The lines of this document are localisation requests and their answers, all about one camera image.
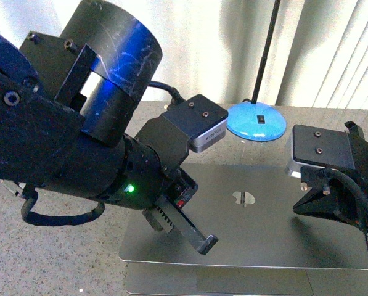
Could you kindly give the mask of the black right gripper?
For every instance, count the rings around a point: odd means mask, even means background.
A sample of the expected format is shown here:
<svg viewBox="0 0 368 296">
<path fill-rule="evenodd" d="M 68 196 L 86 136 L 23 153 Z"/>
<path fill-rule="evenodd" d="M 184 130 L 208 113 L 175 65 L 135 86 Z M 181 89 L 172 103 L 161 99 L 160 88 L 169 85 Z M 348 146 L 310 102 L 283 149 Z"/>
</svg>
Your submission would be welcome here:
<svg viewBox="0 0 368 296">
<path fill-rule="evenodd" d="M 302 167 L 300 179 L 310 191 L 293 206 L 293 211 L 368 230 L 368 142 L 359 125 L 348 121 L 345 126 L 354 168 Z M 368 251 L 368 232 L 365 239 Z"/>
</svg>

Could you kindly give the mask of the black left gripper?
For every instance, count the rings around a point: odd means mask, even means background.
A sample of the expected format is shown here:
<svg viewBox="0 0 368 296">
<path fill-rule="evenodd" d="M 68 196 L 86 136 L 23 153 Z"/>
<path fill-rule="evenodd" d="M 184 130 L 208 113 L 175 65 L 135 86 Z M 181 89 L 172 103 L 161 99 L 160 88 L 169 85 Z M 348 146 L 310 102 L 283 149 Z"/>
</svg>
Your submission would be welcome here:
<svg viewBox="0 0 368 296">
<path fill-rule="evenodd" d="M 198 188 L 181 169 L 189 155 L 189 140 L 165 117 L 147 121 L 135 138 L 124 137 L 121 205 L 145 209 L 142 214 L 154 230 L 177 229 L 199 254 L 206 255 L 218 238 L 206 237 L 181 210 Z"/>
</svg>

